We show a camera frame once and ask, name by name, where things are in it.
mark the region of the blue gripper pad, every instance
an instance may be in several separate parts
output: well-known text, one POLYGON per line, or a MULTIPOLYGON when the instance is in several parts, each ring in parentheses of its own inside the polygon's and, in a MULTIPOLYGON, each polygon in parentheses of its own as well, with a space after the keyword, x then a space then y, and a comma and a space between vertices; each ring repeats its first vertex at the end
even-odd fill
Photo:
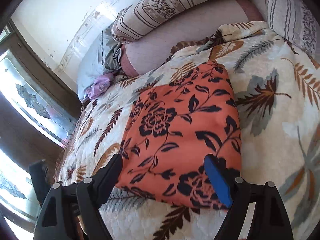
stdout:
POLYGON ((230 208, 233 203, 230 194, 230 187, 209 156, 204 158, 204 170, 207 173, 220 202, 225 204, 226 207, 230 208))

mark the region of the striped pillow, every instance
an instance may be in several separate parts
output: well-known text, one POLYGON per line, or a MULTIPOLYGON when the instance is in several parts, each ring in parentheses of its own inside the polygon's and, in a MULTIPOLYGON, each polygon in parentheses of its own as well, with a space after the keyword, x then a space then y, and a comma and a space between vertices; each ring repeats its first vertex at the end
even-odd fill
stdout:
POLYGON ((208 0, 141 0, 119 12, 112 28, 114 40, 137 41, 171 17, 208 0))
POLYGON ((320 27, 303 1, 266 0, 266 4, 269 28, 305 51, 318 68, 320 27))

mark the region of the pink pillowcase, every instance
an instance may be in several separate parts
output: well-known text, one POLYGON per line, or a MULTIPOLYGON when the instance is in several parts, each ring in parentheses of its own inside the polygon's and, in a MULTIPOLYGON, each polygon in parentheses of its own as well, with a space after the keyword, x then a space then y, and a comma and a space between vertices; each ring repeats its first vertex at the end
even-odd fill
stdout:
POLYGON ((248 0, 210 0, 171 18, 138 41, 123 45, 120 64, 128 76, 160 67, 180 41, 199 41, 223 24, 263 21, 248 0))

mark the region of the orange floral cloth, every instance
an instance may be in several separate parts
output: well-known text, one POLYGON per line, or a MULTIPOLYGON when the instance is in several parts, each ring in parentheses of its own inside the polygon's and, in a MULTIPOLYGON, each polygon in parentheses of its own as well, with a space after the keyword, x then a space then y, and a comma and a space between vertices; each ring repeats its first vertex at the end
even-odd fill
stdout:
POLYGON ((226 208, 204 171, 212 153, 239 176, 238 111, 227 70, 216 61, 143 92, 133 103, 119 153, 116 187, 188 207, 226 208))

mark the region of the bedspread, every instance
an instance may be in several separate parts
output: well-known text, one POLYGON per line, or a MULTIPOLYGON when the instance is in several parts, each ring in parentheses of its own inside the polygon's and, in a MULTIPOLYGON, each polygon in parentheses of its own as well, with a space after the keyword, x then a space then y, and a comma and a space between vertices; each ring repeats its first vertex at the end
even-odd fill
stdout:
MULTIPOLYGON (((265 22, 222 25, 204 46, 177 51, 143 76, 112 85, 83 111, 56 172, 63 185, 81 181, 120 149, 132 103, 203 62, 228 70, 242 133, 242 173, 249 183, 275 182, 294 239, 306 239, 320 219, 320 70, 301 49, 265 22)), ((242 228, 246 238, 254 204, 242 228)), ((100 208, 114 239, 213 239, 225 211, 170 206, 138 188, 114 188, 100 208)))

